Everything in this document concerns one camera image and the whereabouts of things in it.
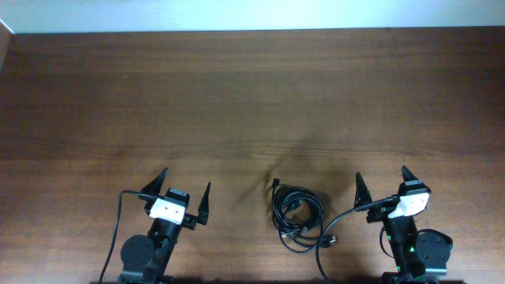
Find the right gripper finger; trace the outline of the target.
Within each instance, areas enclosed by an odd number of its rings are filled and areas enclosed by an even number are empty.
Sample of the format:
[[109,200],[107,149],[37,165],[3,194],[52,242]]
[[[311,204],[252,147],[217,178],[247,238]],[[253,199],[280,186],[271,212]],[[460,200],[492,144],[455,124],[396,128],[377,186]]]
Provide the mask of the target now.
[[404,182],[417,181],[418,178],[410,171],[407,166],[402,166],[402,179]]
[[372,202],[372,197],[360,172],[356,173],[356,193],[353,208],[357,211],[365,211],[366,206]]

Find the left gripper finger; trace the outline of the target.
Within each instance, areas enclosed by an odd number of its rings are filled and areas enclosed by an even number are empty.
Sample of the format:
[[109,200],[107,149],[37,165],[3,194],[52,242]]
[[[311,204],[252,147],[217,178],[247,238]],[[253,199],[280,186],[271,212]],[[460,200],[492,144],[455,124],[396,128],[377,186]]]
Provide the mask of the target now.
[[144,195],[149,195],[149,196],[157,196],[159,195],[159,192],[163,186],[163,182],[168,174],[168,168],[165,167],[160,174],[154,178],[151,182],[149,182],[147,185],[145,185],[141,189],[141,193]]
[[210,194],[211,182],[208,182],[208,185],[205,189],[204,195],[200,201],[200,205],[198,207],[198,216],[197,222],[201,225],[206,226],[209,218],[209,194]]

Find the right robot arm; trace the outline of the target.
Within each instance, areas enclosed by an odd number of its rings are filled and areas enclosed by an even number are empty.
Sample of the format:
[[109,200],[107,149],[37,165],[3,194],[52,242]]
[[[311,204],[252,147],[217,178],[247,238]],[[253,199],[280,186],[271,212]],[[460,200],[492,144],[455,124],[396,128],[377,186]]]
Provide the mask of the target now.
[[374,201],[361,174],[356,174],[354,209],[367,213],[368,223],[381,222],[397,271],[385,272],[381,282],[438,283],[447,274],[453,240],[433,229],[419,230],[414,217],[428,206],[431,189],[406,166],[398,192]]

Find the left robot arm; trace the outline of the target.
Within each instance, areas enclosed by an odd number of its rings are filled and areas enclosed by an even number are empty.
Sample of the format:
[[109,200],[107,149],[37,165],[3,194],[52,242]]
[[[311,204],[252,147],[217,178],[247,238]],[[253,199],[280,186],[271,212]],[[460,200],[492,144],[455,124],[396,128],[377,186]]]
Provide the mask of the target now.
[[183,229],[194,230],[198,224],[205,226],[209,220],[210,185],[206,186],[198,207],[198,214],[187,212],[190,195],[170,188],[161,194],[168,174],[161,173],[135,194],[145,202],[144,210],[153,219],[149,231],[130,237],[122,246],[120,257],[123,263],[119,283],[172,283],[165,275],[178,237]]

